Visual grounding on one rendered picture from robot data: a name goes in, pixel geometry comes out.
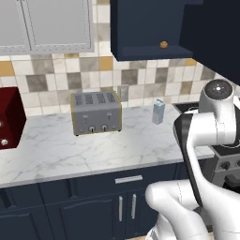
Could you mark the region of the navy base cabinet door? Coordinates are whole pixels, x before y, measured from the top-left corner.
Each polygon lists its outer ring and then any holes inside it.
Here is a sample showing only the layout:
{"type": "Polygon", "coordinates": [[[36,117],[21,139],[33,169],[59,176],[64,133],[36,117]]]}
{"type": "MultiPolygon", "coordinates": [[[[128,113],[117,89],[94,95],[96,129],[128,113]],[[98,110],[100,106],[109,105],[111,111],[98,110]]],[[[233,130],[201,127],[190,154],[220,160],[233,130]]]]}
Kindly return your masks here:
{"type": "Polygon", "coordinates": [[[46,205],[55,240],[124,240],[126,207],[126,193],[46,205]],[[123,197],[121,222],[119,196],[123,197]]]}
{"type": "Polygon", "coordinates": [[[150,208],[145,200],[145,189],[137,189],[127,194],[126,239],[147,235],[158,220],[158,212],[150,208]],[[132,195],[137,195],[135,218],[131,218],[132,195]]]}
{"type": "Polygon", "coordinates": [[[1,212],[0,240],[54,240],[45,207],[1,212]]]}

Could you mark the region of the navy wall cabinet door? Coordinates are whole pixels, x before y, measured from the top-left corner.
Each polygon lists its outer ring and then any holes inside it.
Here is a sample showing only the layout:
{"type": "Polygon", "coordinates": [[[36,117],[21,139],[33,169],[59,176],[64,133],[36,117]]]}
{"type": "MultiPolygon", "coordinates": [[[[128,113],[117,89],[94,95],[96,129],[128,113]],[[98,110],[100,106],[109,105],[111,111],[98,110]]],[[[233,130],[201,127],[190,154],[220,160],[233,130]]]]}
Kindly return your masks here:
{"type": "Polygon", "coordinates": [[[117,61],[187,58],[179,44],[190,0],[110,0],[111,52],[117,61]],[[160,49],[161,41],[168,42],[160,49]]]}

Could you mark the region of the dark red countertop appliance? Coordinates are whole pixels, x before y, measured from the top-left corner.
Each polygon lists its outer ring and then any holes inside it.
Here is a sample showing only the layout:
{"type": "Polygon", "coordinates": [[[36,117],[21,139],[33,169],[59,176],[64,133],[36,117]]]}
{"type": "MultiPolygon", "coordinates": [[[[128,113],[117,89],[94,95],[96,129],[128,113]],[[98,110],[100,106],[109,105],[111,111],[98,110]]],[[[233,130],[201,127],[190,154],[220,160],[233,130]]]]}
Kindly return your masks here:
{"type": "Polygon", "coordinates": [[[23,134],[26,115],[19,88],[0,88],[0,150],[16,148],[23,134]]]}

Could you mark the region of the navy drawer front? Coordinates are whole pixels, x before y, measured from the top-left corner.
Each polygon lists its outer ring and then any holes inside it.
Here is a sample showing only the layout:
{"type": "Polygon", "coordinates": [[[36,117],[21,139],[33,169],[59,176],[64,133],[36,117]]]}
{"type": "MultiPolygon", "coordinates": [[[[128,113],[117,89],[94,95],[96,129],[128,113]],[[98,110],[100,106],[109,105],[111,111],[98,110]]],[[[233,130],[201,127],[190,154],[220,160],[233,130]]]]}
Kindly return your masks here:
{"type": "Polygon", "coordinates": [[[37,184],[0,188],[0,212],[43,206],[37,184]]]}
{"type": "Polygon", "coordinates": [[[106,172],[89,176],[79,177],[75,180],[80,197],[104,195],[114,192],[125,192],[133,189],[146,188],[149,184],[173,180],[176,164],[166,164],[139,168],[120,172],[106,172]],[[141,175],[142,181],[125,184],[115,184],[115,178],[141,175]]]}

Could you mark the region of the navy wall cabinet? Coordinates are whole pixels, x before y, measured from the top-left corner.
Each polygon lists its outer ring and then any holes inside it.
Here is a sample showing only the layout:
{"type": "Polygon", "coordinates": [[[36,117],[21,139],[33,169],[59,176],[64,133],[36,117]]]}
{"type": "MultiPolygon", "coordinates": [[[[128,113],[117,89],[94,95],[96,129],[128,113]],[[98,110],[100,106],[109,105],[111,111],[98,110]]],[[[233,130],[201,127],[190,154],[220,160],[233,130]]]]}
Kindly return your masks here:
{"type": "Polygon", "coordinates": [[[180,45],[197,62],[240,85],[240,0],[186,5],[180,45]]]}

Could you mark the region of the blue-grey boxed food carton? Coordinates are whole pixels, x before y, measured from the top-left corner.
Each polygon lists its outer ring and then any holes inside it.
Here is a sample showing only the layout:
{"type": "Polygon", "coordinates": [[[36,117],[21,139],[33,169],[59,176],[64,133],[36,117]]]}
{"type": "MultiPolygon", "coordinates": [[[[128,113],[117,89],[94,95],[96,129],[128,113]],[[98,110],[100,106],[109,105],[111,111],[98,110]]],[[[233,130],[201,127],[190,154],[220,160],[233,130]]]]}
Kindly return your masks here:
{"type": "Polygon", "coordinates": [[[152,115],[152,122],[156,125],[159,125],[163,122],[163,115],[165,111],[165,103],[157,99],[153,106],[153,115],[152,115]]]}

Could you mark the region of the grey four-slot toaster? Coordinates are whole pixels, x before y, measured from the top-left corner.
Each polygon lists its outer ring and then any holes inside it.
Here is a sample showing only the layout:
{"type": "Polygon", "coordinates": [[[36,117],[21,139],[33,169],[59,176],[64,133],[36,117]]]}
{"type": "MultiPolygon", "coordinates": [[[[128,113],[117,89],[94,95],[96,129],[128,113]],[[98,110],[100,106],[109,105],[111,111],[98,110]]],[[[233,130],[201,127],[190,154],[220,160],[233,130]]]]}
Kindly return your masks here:
{"type": "Polygon", "coordinates": [[[72,94],[70,109],[75,136],[122,130],[122,105],[115,91],[72,94]]]}

